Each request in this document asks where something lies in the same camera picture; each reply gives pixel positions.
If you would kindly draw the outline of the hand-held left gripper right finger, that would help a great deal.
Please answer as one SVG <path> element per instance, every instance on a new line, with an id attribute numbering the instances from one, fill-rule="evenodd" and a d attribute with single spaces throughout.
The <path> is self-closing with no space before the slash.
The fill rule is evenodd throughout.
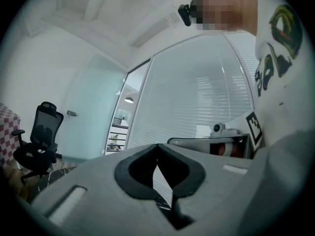
<path id="1" fill-rule="evenodd" d="M 157 166 L 171 188 L 171 210 L 158 230 L 238 230 L 248 204 L 239 183 L 251 160 L 157 146 Z"/>

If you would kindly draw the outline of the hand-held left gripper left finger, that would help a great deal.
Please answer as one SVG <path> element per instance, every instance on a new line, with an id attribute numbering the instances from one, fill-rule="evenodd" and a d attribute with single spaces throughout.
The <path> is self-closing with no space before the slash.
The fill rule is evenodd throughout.
<path id="1" fill-rule="evenodd" d="M 153 173 L 170 161 L 187 167 L 182 148 L 148 145 L 92 159 L 50 184 L 31 206 L 53 236 L 188 236 L 178 207 L 163 210 Z"/>

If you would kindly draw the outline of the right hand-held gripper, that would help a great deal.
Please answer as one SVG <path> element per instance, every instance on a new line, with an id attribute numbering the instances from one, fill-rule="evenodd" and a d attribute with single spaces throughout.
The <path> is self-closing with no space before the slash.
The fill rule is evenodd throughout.
<path id="1" fill-rule="evenodd" d="M 255 111 L 227 122 L 217 123 L 209 139 L 170 138 L 167 143 L 201 153 L 218 155 L 220 144 L 240 144 L 244 150 L 244 159 L 252 159 L 262 141 L 262 129 Z"/>

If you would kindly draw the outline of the person's right hand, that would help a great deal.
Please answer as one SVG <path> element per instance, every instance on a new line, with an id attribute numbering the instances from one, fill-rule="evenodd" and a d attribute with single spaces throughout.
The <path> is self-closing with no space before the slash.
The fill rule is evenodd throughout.
<path id="1" fill-rule="evenodd" d="M 243 158 L 244 150 L 240 144 L 224 143 L 220 144 L 218 154 L 219 156 Z"/>

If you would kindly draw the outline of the black marble round table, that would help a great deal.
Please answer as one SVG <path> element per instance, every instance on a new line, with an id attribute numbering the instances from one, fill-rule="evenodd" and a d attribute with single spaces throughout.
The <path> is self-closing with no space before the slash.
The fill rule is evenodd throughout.
<path id="1" fill-rule="evenodd" d="M 48 172 L 39 178 L 39 181 L 31 188 L 31 192 L 28 194 L 27 202 L 31 203 L 33 199 L 49 185 L 53 184 L 63 176 L 66 176 L 70 171 L 77 168 L 77 166 L 65 167 L 52 172 Z"/>

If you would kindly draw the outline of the metal storage shelf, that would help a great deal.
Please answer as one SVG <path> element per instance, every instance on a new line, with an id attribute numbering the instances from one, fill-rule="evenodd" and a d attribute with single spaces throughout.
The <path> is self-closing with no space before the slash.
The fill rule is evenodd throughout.
<path id="1" fill-rule="evenodd" d="M 105 147 L 105 155 L 113 154 L 125 149 L 128 134 L 128 123 L 124 117 L 113 118 Z"/>

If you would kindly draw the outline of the black mesh office chair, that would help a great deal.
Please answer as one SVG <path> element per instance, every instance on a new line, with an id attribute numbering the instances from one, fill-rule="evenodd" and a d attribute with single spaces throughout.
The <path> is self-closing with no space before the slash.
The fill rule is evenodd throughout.
<path id="1" fill-rule="evenodd" d="M 20 147 L 13 153 L 17 163 L 31 172 L 21 177 L 25 179 L 48 174 L 48 170 L 57 161 L 58 144 L 55 142 L 56 134 L 63 121 L 63 114 L 57 111 L 56 105 L 42 102 L 36 109 L 30 142 L 22 140 L 24 130 L 18 129 L 11 135 L 18 137 Z"/>

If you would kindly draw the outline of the frosted glass door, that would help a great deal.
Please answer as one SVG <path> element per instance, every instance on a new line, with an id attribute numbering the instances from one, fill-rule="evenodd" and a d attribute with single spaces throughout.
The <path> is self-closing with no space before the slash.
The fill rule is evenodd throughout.
<path id="1" fill-rule="evenodd" d="M 102 155 L 108 131 L 126 73 L 101 55 L 92 58 L 71 94 L 68 110 L 78 117 L 67 117 L 63 155 L 85 161 Z"/>

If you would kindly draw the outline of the checkered cloth covered table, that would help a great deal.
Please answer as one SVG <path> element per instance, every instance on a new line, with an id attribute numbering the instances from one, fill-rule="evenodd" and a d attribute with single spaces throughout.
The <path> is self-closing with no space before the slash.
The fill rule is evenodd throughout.
<path id="1" fill-rule="evenodd" d="M 19 128 L 20 116 L 0 103 L 0 169 L 13 160 L 13 153 L 20 146 L 18 136 L 11 134 Z"/>

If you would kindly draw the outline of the white printed T-shirt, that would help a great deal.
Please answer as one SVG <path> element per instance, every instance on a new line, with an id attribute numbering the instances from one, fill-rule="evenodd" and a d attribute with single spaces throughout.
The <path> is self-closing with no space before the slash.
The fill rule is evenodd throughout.
<path id="1" fill-rule="evenodd" d="M 257 113 L 266 145 L 315 129 L 315 50 L 286 0 L 258 0 Z"/>

